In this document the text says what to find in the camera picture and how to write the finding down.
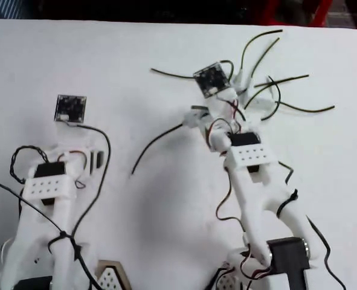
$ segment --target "circuit board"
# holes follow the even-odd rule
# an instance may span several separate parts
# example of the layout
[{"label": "circuit board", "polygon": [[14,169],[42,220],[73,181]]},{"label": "circuit board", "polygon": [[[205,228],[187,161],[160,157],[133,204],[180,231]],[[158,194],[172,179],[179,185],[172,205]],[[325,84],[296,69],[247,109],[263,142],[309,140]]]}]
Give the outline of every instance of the circuit board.
[{"label": "circuit board", "polygon": [[87,97],[58,95],[54,120],[72,123],[84,122],[86,101]]},{"label": "circuit board", "polygon": [[195,72],[193,77],[205,98],[209,98],[231,86],[219,62]]}]

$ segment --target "red chair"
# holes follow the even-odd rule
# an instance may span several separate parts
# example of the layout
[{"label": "red chair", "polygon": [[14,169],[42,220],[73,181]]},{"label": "red chair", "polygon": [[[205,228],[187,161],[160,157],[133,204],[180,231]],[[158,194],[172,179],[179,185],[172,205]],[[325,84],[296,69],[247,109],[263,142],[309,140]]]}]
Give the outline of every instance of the red chair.
[{"label": "red chair", "polygon": [[[254,8],[254,22],[259,25],[292,25],[275,20],[275,14],[280,0],[263,0]],[[310,27],[325,26],[326,16],[329,12],[332,0],[304,0],[302,8],[304,11],[314,14],[313,20],[307,25]]]}]

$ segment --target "black connector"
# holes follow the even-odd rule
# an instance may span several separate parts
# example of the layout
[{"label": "black connector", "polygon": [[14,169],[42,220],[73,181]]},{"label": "black connector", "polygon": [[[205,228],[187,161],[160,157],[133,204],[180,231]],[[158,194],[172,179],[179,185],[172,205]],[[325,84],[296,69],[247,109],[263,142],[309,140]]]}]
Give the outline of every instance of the black connector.
[{"label": "black connector", "polygon": [[310,269],[304,241],[299,237],[267,241],[272,252],[270,275],[286,273],[290,290],[307,290],[304,270]]}]

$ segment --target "white table surface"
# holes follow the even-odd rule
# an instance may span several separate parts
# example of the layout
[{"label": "white table surface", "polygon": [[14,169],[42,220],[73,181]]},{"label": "white table surface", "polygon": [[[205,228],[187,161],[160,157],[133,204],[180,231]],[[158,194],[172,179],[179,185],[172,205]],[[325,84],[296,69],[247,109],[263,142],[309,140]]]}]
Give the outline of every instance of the white table surface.
[{"label": "white table surface", "polygon": [[[235,222],[214,215],[228,180],[222,159],[197,130],[181,129],[156,143],[129,178],[143,146],[180,123],[190,105],[203,104],[194,81],[149,68],[190,75],[221,59],[238,66],[247,40],[270,29],[0,21],[0,181],[19,190],[8,175],[15,148],[53,143],[57,95],[86,95],[85,123],[108,133],[113,157],[80,234],[99,244],[102,259],[122,262],[133,289],[202,289],[228,250],[240,246],[241,233]],[[357,289],[357,30],[285,27],[280,36],[257,82],[268,74],[308,73],[281,85],[283,100],[336,109],[307,115],[282,108],[265,132],[279,159],[295,169],[290,184],[331,244],[333,271]],[[247,68],[275,37],[252,45]],[[20,174],[33,156],[21,155]],[[221,214],[238,213],[232,196]],[[0,189],[0,246],[17,224],[18,202]],[[289,234],[273,215],[263,226],[268,238]]]}]

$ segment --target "dark background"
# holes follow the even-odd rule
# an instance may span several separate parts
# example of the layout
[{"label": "dark background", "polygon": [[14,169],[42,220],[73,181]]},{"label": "dark background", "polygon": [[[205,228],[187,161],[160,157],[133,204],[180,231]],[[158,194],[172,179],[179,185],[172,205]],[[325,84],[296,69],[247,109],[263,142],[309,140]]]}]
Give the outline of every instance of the dark background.
[{"label": "dark background", "polygon": [[[269,0],[0,0],[0,18],[125,22],[258,24]],[[306,25],[303,0],[281,0],[280,21]],[[357,0],[333,0],[327,27],[357,27]]]}]

